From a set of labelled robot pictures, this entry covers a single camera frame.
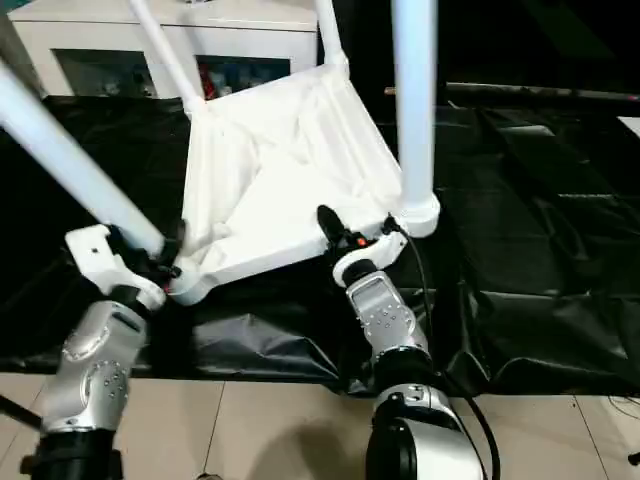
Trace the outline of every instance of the white robot bracket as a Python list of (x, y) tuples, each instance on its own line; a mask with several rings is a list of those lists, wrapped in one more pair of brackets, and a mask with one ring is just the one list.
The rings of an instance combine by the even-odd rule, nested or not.
[(379, 270), (382, 270), (396, 261), (406, 244), (406, 239), (399, 232), (381, 235), (370, 246), (354, 250), (338, 260), (333, 267), (333, 279), (339, 286), (346, 287), (343, 279), (344, 271), (359, 260), (371, 260)]
[(119, 285), (135, 287), (139, 290), (136, 300), (148, 310), (159, 309), (165, 301), (165, 292), (158, 285), (135, 274), (125, 265), (120, 255), (111, 250), (107, 237), (109, 228), (105, 225), (73, 230), (65, 235), (65, 241), (78, 270), (104, 295), (109, 295)]

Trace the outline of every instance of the white floor tile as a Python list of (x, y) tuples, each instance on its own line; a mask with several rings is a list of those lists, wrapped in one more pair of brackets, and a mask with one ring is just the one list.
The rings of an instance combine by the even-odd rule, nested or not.
[[(616, 410), (607, 397), (577, 397), (610, 480), (640, 479), (640, 466), (627, 455), (640, 452), (640, 421)], [(640, 407), (614, 399), (615, 405), (640, 418)]]
[(224, 480), (360, 480), (373, 404), (317, 385), (227, 383), (207, 472)]
[[(500, 449), (504, 479), (606, 480), (606, 474), (573, 397), (477, 399)], [(490, 474), (489, 447), (462, 400), (455, 400)]]
[[(126, 480), (195, 479), (203, 471), (221, 392), (222, 383), (215, 382), (133, 380), (116, 437)], [(37, 442), (37, 433), (21, 430), (0, 465), (0, 480), (28, 478), (18, 468)]]
[[(45, 378), (43, 375), (0, 374), (0, 394), (25, 408), (31, 408)], [(23, 428), (26, 429), (15, 420), (0, 415), (0, 465), (11, 442)]]
[[(42, 415), (41, 403), (42, 403), (42, 390), (44, 390), (44, 384), (37, 394), (35, 400), (32, 402), (30, 409), (35, 413)], [(26, 455), (31, 455), (38, 445), (39, 433), (31, 430), (30, 428), (20, 426), (18, 434), (14, 438), (11, 446), (7, 450), (6, 455), (0, 464), (0, 479), (1, 480), (28, 480), (29, 476), (20, 475), (20, 462)]]

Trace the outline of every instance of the black tarp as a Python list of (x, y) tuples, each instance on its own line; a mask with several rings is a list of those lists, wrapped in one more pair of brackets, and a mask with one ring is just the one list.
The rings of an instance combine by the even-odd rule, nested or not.
[[(187, 156), (181, 105), (46, 104), (170, 231)], [(381, 128), (393, 146), (392, 127)], [(440, 368), (473, 392), (640, 393), (639, 154), (640, 140), (612, 116), (439, 109), (443, 212), (418, 244)], [(0, 158), (0, 369), (51, 372), (98, 297), (63, 241), (93, 220), (4, 133)], [(411, 252), (388, 273), (423, 316)], [(351, 394), (370, 385), (366, 342), (321, 258), (214, 289), (194, 307), (172, 305), (150, 328), (137, 375), (314, 382)]]

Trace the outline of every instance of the white tube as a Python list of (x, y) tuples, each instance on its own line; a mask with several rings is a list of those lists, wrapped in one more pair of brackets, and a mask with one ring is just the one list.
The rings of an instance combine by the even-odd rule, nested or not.
[(338, 32), (338, 23), (336, 22), (336, 14), (333, 10), (332, 0), (316, 0), (316, 14), (318, 15), (318, 24), (320, 25), (325, 63), (346, 63), (347, 59), (342, 51), (340, 33)]
[(144, 248), (151, 255), (160, 253), (164, 239), (158, 229), (27, 91), (2, 60), (0, 92), (0, 125), (98, 221), (120, 228), (133, 247)]
[(140, 25), (142, 25), (142, 28), (147, 33), (156, 53), (167, 68), (171, 79), (175, 83), (182, 98), (185, 112), (193, 112), (196, 106), (204, 100), (198, 95), (193, 84), (189, 81), (189, 77), (187, 77), (180, 60), (178, 60), (176, 52), (173, 50), (173, 47), (171, 47), (162, 28), (153, 17), (147, 2), (145, 2), (145, 0), (129, 0), (129, 4), (138, 18)]
[(437, 0), (393, 0), (392, 15), (402, 211), (417, 224), (415, 236), (424, 236), (439, 212), (433, 194)]

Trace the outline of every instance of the robotic arm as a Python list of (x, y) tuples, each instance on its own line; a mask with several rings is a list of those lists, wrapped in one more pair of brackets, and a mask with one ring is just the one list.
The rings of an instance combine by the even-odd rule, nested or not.
[(372, 347), (378, 397), (367, 451), (368, 480), (479, 480), (480, 461), (449, 399), (433, 387), (429, 344), (412, 310), (382, 268), (392, 263), (404, 237), (386, 222), (370, 242), (346, 229), (329, 207), (318, 208), (329, 240), (336, 283), (346, 294)]
[(44, 392), (40, 443), (22, 471), (36, 480), (119, 480), (113, 438), (131, 368), (146, 341), (146, 321), (162, 308), (161, 287), (175, 275), (173, 258), (165, 264), (139, 250), (114, 253), (124, 243), (104, 225), (70, 232), (66, 240), (80, 272), (106, 299), (89, 307), (64, 344), (58, 372)]

